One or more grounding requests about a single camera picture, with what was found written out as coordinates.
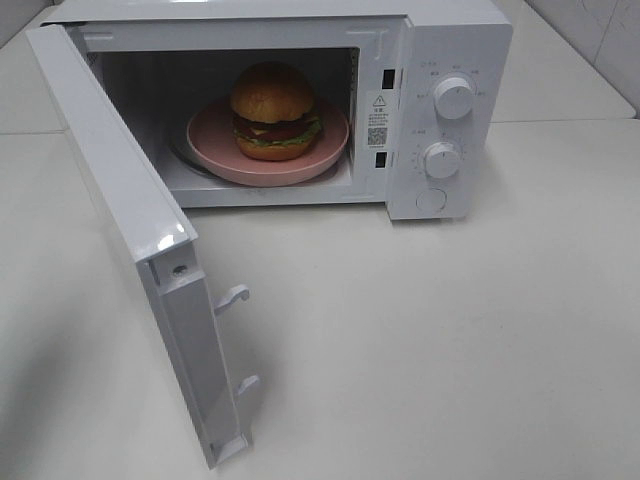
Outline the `round white door button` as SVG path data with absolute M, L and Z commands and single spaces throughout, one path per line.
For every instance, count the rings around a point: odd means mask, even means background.
M 447 193 L 439 188 L 429 188 L 418 194 L 416 207 L 425 213 L 437 213 L 444 209 Z

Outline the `burger with lettuce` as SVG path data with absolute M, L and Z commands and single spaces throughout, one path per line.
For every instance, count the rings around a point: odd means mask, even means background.
M 244 70 L 232 88 L 230 108 L 237 146 L 257 160 L 295 159 L 322 130 L 311 85 L 299 70 L 282 62 Z

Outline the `pink plate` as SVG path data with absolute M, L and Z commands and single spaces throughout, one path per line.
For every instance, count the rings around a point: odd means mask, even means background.
M 286 161 L 256 160 L 236 144 L 229 99 L 222 97 L 188 122 L 187 141 L 198 163 L 218 177 L 252 187 L 280 187 L 310 180 L 332 167 L 349 139 L 345 115 L 321 99 L 317 111 L 322 131 L 299 157 Z

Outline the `white microwave door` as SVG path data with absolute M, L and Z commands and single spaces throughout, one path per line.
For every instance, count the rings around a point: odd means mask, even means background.
M 217 319 L 249 290 L 238 285 L 211 298 L 197 232 L 103 90 L 76 33 L 49 25 L 27 38 L 111 245 L 144 288 L 206 463 L 215 468 L 250 445 L 242 409 L 259 378 L 232 384 Z

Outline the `white lower timer knob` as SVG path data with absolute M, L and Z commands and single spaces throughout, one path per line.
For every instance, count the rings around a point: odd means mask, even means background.
M 458 172 L 462 165 L 462 154 L 451 142 L 437 142 L 424 153 L 424 168 L 432 178 L 445 179 Z

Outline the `white warning label sticker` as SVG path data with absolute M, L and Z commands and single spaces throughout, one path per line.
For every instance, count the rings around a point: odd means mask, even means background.
M 393 117 L 391 95 L 383 91 L 369 91 L 366 107 L 364 144 L 370 149 L 385 147 Z

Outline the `white microwave oven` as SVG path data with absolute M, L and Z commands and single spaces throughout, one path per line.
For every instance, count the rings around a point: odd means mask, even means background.
M 464 216 L 512 37 L 489 1 L 66 1 L 39 27 L 77 35 L 86 61 L 177 203 L 184 208 L 382 203 L 395 220 Z M 302 70 L 347 117 L 350 137 L 324 175 L 252 187 L 204 178 L 171 151 L 168 132 L 227 97 L 251 64 Z M 433 89 L 463 73 L 475 84 L 470 113 L 441 117 Z M 367 93 L 392 98 L 387 145 L 364 144 Z M 428 176 L 426 149 L 451 142 L 458 172 Z M 447 193 L 425 213 L 419 193 Z

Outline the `glass microwave turntable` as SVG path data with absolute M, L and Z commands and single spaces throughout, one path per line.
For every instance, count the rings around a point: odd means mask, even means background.
M 173 154 L 191 171 L 208 179 L 222 180 L 221 177 L 213 174 L 201 165 L 197 155 L 188 142 L 188 135 L 185 129 L 180 127 L 172 128 L 168 132 L 169 146 Z

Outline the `white upper power knob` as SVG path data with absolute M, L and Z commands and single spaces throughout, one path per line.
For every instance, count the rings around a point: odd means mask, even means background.
M 435 109 L 446 120 L 461 119 L 473 109 L 475 92 L 469 76 L 458 72 L 447 75 L 433 89 Z

